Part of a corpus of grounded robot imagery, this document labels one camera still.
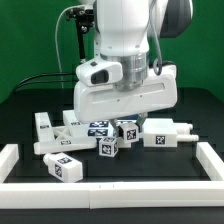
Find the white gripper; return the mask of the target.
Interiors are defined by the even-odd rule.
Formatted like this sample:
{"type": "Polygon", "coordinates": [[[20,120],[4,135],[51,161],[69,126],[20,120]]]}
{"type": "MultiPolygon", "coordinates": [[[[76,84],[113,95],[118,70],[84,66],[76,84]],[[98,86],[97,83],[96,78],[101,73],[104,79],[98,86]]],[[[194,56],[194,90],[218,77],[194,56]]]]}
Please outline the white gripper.
{"type": "Polygon", "coordinates": [[[174,64],[165,65],[157,76],[147,70],[147,78],[131,91],[118,91],[115,82],[122,78],[119,62],[92,59],[76,68],[78,83],[74,89],[74,112],[81,123],[110,119],[114,136],[121,137],[117,119],[139,114],[136,125],[142,131],[147,112],[173,107],[177,102],[174,64]]]}

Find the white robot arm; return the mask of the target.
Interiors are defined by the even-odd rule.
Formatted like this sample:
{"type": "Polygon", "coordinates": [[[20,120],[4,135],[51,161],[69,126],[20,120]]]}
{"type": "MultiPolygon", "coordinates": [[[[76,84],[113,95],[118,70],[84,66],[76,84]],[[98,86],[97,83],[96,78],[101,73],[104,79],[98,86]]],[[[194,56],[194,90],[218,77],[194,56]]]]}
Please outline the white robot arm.
{"type": "Polygon", "coordinates": [[[174,65],[148,58],[150,37],[175,38],[190,25],[192,0],[95,0],[95,57],[76,68],[78,121],[89,123],[138,115],[177,102],[174,65]]]}

